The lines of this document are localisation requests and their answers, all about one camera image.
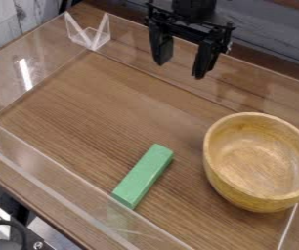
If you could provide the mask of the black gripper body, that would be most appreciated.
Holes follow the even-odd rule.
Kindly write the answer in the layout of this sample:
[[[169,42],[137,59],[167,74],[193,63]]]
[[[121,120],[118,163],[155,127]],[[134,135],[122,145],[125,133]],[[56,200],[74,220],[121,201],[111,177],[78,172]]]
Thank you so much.
[[[214,12],[215,0],[147,0],[146,27],[153,21],[174,38],[199,44],[205,39],[215,42],[218,53],[230,49],[231,31],[235,26]]]

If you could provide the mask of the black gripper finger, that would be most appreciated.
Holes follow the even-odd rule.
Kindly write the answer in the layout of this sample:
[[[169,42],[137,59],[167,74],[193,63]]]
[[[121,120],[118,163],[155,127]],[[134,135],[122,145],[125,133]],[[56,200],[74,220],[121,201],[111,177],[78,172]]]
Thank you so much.
[[[157,65],[163,65],[173,56],[173,37],[155,22],[149,22],[149,45]]]
[[[198,52],[195,54],[191,76],[195,79],[202,79],[214,66],[218,56],[218,49],[215,42],[205,39],[198,45]]]

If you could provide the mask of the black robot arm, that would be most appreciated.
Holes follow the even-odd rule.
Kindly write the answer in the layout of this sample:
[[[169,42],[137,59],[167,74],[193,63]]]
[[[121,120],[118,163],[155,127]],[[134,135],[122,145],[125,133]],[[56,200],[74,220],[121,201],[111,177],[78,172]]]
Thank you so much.
[[[198,45],[191,76],[202,79],[213,70],[219,54],[231,46],[231,21],[214,21],[215,0],[171,0],[162,7],[147,0],[146,27],[153,61],[162,66],[173,57],[173,38]]]

